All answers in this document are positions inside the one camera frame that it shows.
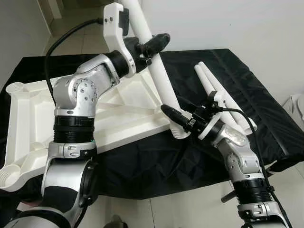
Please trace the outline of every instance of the black tablecloth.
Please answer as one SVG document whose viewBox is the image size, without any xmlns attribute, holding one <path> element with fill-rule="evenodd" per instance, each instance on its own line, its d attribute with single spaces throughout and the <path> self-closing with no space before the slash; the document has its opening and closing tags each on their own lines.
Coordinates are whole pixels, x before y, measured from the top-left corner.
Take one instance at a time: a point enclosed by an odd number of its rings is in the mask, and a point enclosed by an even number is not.
<svg viewBox="0 0 304 228">
<path fill-rule="evenodd" d="M 95 55 L 51 58 L 52 77 L 72 74 Z M 257 136 L 265 164 L 278 161 L 272 171 L 281 171 L 304 160 L 304 133 L 273 99 L 248 67 L 228 49 L 162 52 L 165 68 L 176 95 L 195 104 L 206 93 L 194 71 L 204 61 L 243 111 L 258 125 Z M 7 85 L 44 79 L 44 57 L 25 57 Z M 10 115 L 10 96 L 0 94 L 0 161 L 3 165 Z M 102 172 L 100 194 L 144 199 L 211 185 L 228 179 L 219 152 L 194 137 L 174 139 L 165 131 L 98 155 Z M 14 193 L 0 197 L 34 199 L 40 196 L 41 176 L 32 178 Z"/>
</svg>

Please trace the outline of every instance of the robotic arm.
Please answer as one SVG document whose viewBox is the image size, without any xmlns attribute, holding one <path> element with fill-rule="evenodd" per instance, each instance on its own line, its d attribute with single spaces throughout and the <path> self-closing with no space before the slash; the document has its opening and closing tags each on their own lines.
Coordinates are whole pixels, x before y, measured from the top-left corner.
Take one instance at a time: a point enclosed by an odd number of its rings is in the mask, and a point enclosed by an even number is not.
<svg viewBox="0 0 304 228">
<path fill-rule="evenodd" d="M 119 84 L 121 77 L 132 77 L 151 64 L 151 58 L 170 41 L 159 34 L 145 44 L 126 38 L 128 9 L 118 3 L 104 9 L 104 38 L 110 53 L 83 63 L 71 76 L 56 81 L 54 140 L 42 181 L 41 204 L 24 211 L 6 228 L 75 228 L 86 208 L 98 196 L 98 164 L 93 138 L 95 106 L 98 98 Z"/>
<path fill-rule="evenodd" d="M 272 199 L 274 189 L 267 184 L 249 140 L 219 120 L 219 112 L 223 110 L 217 102 L 218 95 L 215 91 L 210 93 L 205 106 L 201 107 L 183 99 L 193 113 L 190 119 L 165 104 L 161 109 L 186 132 L 200 140 L 206 139 L 220 151 L 239 201 L 238 214 L 245 221 L 242 228 L 291 228 L 278 202 Z"/>
<path fill-rule="evenodd" d="M 159 34 L 145 44 L 126 38 L 128 9 L 118 3 L 104 9 L 104 38 L 110 53 L 100 54 L 79 66 L 71 76 L 56 81 L 54 140 L 42 182 L 41 204 L 20 213 L 5 228 L 76 228 L 98 196 L 98 164 L 93 138 L 96 102 L 104 92 L 132 77 L 152 63 L 152 57 L 170 41 Z M 279 204 L 271 197 L 259 159 L 249 141 L 219 120 L 218 94 L 212 93 L 206 107 L 188 103 L 192 118 L 184 117 L 167 105 L 161 109 L 168 117 L 199 139 L 206 138 L 224 157 L 226 168 L 239 201 L 243 228 L 291 228 Z"/>
</svg>

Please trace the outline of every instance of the white plastic pipe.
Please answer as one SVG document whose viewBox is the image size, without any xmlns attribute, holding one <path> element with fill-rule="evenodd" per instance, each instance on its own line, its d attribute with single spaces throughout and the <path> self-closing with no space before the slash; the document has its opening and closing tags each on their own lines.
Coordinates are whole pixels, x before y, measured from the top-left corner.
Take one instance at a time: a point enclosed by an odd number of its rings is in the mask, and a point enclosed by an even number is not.
<svg viewBox="0 0 304 228">
<path fill-rule="evenodd" d="M 209 95 L 212 91 L 215 91 L 214 87 L 208 80 L 206 74 L 204 73 L 200 65 L 195 65 L 194 69 L 197 75 L 199 76 L 200 82 L 202 83 L 207 95 Z M 224 123 L 228 124 L 230 127 L 233 127 L 234 129 L 244 134 L 244 131 L 241 126 L 237 124 L 237 122 L 233 119 L 232 115 L 229 112 L 222 112 L 220 115 L 220 119 Z"/>
<path fill-rule="evenodd" d="M 235 100 L 230 96 L 230 94 L 226 91 L 226 89 L 222 86 L 222 84 L 215 78 L 213 73 L 209 70 L 209 68 L 203 63 L 199 62 L 199 66 L 202 68 L 204 71 L 205 75 L 211 82 L 212 86 L 215 88 L 216 91 L 224 91 L 225 93 L 225 105 L 228 108 L 235 108 L 239 109 L 242 111 L 242 109 L 238 106 L 238 104 L 235 102 Z M 249 135 L 252 133 L 249 124 L 247 123 L 246 119 L 240 114 L 236 112 L 230 112 L 234 120 L 237 122 L 238 125 L 242 127 L 246 135 Z M 255 131 L 257 130 L 257 125 L 256 123 L 249 118 L 251 121 Z"/>
<path fill-rule="evenodd" d="M 152 38 L 152 33 L 148 27 L 138 0 L 120 0 L 120 3 L 129 9 L 129 21 L 135 36 L 139 39 L 139 42 L 142 44 L 148 42 Z M 181 111 L 181 107 L 177 101 L 159 54 L 152 58 L 152 64 L 149 65 L 148 68 L 162 103 Z M 189 133 L 184 132 L 181 126 L 172 121 L 170 121 L 170 129 L 174 138 L 177 139 L 183 139 L 189 135 Z"/>
</svg>

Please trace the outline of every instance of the white wall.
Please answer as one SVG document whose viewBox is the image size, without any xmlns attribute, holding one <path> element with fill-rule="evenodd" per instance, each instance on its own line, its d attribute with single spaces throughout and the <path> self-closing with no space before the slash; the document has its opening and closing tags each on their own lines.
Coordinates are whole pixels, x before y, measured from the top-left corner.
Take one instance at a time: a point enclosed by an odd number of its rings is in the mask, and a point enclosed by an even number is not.
<svg viewBox="0 0 304 228">
<path fill-rule="evenodd" d="M 229 48 L 274 98 L 304 91 L 304 1 L 142 0 L 152 33 L 167 50 Z"/>
<path fill-rule="evenodd" d="M 22 57 L 43 53 L 49 37 L 36 0 L 0 1 L 0 90 Z"/>
</svg>

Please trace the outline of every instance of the tiled floor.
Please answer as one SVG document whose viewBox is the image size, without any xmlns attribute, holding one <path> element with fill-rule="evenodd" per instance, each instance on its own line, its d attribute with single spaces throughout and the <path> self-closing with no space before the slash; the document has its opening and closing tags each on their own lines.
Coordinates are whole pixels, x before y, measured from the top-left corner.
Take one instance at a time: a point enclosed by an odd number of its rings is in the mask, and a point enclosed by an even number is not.
<svg viewBox="0 0 304 228">
<path fill-rule="evenodd" d="M 51 23 L 50 29 L 52 37 L 50 38 L 45 53 L 51 45 L 58 40 L 63 34 L 74 26 L 89 20 L 102 17 L 101 8 L 74 9 L 67 10 L 62 19 L 55 19 Z M 75 54 L 92 54 L 108 52 L 107 45 L 103 38 L 103 27 L 98 24 L 92 24 L 72 34 L 63 43 L 61 43 L 52 55 L 75 55 Z"/>
<path fill-rule="evenodd" d="M 304 162 L 270 178 L 294 228 L 304 223 Z M 232 190 L 229 182 L 145 200 L 99 196 L 80 228 L 101 228 L 118 214 L 129 228 L 237 228 L 244 223 L 237 200 L 220 198 Z"/>
<path fill-rule="evenodd" d="M 73 26 L 102 16 L 98 8 L 76 9 L 65 13 L 63 19 L 51 24 L 53 37 L 50 47 Z M 107 52 L 102 28 L 90 25 L 69 37 L 54 55 L 88 54 Z M 304 163 L 300 163 L 270 178 L 294 228 L 304 224 Z M 102 228 L 118 214 L 129 228 L 237 228 L 243 221 L 238 217 L 237 200 L 225 204 L 220 198 L 232 190 L 229 182 L 168 196 L 145 200 L 119 199 L 99 196 L 89 207 L 80 228 Z"/>
</svg>

